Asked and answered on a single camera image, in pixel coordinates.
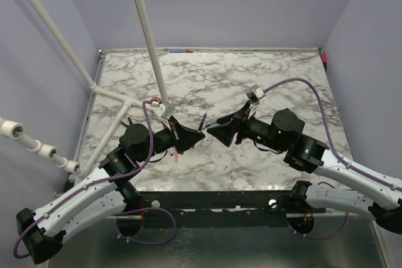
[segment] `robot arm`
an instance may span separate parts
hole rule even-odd
[[[305,123],[289,109],[275,113],[271,124],[256,119],[255,107],[265,97],[261,92],[259,87],[251,87],[247,92],[249,101],[244,107],[218,119],[218,126],[207,129],[207,132],[227,147],[237,134],[235,144],[251,139],[277,153],[286,151],[284,162],[290,167],[328,177],[355,190],[299,183],[294,194],[300,197],[299,201],[313,208],[357,213],[375,220],[386,230],[402,233],[402,181],[337,156],[325,143],[304,135]]]
[[[162,109],[156,111],[167,125],[163,130],[150,137],[150,128],[130,123],[119,139],[119,146],[83,181],[35,211],[25,208],[17,214],[18,232],[35,264],[53,257],[63,243],[93,223],[140,208],[141,195],[128,181],[148,163],[150,155],[171,147],[183,154],[205,137],[180,125],[171,116],[171,105],[159,107]]]

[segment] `black cable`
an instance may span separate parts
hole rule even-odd
[[[159,163],[163,158],[165,158],[166,154],[168,154],[168,150],[165,151],[164,155],[160,159],[150,160],[149,162],[150,163]]]
[[[272,153],[274,153],[274,154],[281,154],[280,152],[277,152],[277,151],[273,151],[273,150],[270,150],[270,149],[263,149],[263,148],[260,148],[259,146],[257,146],[257,144],[256,144],[255,141],[253,141],[253,144],[254,144],[254,146],[255,146],[257,149],[259,149],[259,150],[262,151],[262,152],[272,152]]]

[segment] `pen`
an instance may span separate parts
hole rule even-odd
[[[204,116],[202,117],[201,123],[198,127],[198,131],[202,130],[202,126],[204,125],[205,120],[207,119],[207,113],[204,113]]]
[[[170,50],[170,53],[193,53],[192,50]]]

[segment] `silver metal edge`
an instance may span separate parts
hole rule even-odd
[[[46,262],[35,265],[35,268],[49,268],[49,267],[50,267],[50,260],[47,260]]]
[[[239,52],[239,53],[255,53],[255,52],[307,52],[319,53],[318,47],[313,48],[292,48],[292,47],[238,47],[238,48],[209,48],[209,47],[158,47],[158,53],[169,53],[171,50],[192,50],[194,52],[216,53],[216,52]],[[120,48],[111,50],[101,50],[101,54],[108,53],[147,53],[146,48]]]
[[[387,268],[398,268],[386,231],[378,226],[375,221],[372,224]]]
[[[96,85],[98,85],[101,80],[102,71],[103,71],[103,67],[105,64],[105,59],[106,59],[106,54],[101,54],[99,57],[98,66],[97,66],[95,79],[94,79],[94,82],[96,83]],[[74,161],[78,161],[79,158],[81,157],[82,145],[83,145],[85,137],[87,135],[89,120],[92,115],[92,109],[94,108],[95,99],[96,99],[96,93],[91,92],[91,94],[89,96],[89,100],[88,100],[87,110],[85,111],[85,115],[84,115],[84,121],[82,123],[81,131],[80,131],[78,144],[77,144],[77,147],[75,148],[75,153],[74,153],[74,157],[73,157]],[[68,177],[68,180],[69,181],[75,180],[75,175],[70,174]]]

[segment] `screw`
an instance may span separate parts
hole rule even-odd
[[[159,208],[161,206],[161,203],[158,200],[153,200],[151,206],[153,208]]]

